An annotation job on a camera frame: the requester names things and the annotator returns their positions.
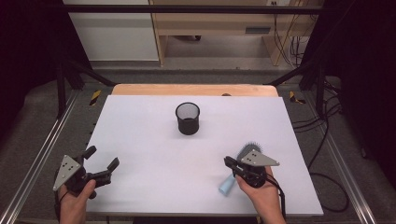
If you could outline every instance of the person's left hand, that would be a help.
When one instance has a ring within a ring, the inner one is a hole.
[[[67,191],[67,187],[62,185],[58,191],[61,200],[61,220],[60,224],[83,224],[85,223],[87,200],[95,190],[95,180],[90,180],[75,197]]]

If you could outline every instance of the white tabletop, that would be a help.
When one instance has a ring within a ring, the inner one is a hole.
[[[177,129],[176,107],[201,109],[200,129]],[[224,157],[236,157],[248,142],[280,162],[274,175],[290,216],[323,215],[301,150],[280,97],[110,95],[88,145],[90,173],[118,157],[112,183],[97,189],[87,211],[127,216],[255,216],[248,196],[234,183],[218,191],[232,173]]]

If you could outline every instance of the black cup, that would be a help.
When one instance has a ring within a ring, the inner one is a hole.
[[[190,102],[183,103],[176,108],[178,130],[186,135],[192,135],[199,129],[198,105]]]

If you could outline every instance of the brush bristles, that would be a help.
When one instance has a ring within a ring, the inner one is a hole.
[[[256,150],[258,152],[262,152],[262,148],[260,147],[259,144],[255,143],[255,142],[249,142],[247,143],[244,147],[242,147],[241,151],[239,152],[238,156],[236,157],[236,159],[238,161],[241,161],[242,158],[244,158],[249,152],[251,152],[252,150]]]

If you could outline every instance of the black horizontal bar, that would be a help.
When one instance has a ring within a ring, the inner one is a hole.
[[[249,7],[186,5],[44,5],[46,9],[82,13],[216,13],[216,14],[298,14],[318,15],[339,12],[324,7]]]

